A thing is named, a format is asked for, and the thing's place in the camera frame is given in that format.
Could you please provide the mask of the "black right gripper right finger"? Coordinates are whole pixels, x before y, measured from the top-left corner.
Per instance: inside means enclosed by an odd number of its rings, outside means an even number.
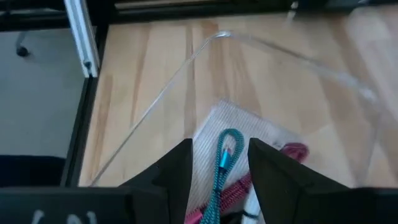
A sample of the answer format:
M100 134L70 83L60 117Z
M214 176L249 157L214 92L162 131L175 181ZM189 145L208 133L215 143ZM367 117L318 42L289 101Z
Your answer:
M248 161L266 223L397 224L397 189L349 188L258 138L249 141Z

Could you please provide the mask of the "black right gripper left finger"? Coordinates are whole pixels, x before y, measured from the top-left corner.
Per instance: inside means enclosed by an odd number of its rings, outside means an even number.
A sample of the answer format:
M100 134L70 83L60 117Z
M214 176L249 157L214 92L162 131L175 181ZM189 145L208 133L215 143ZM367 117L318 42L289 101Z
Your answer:
M183 223L193 168L184 139L117 187L1 189L1 223Z

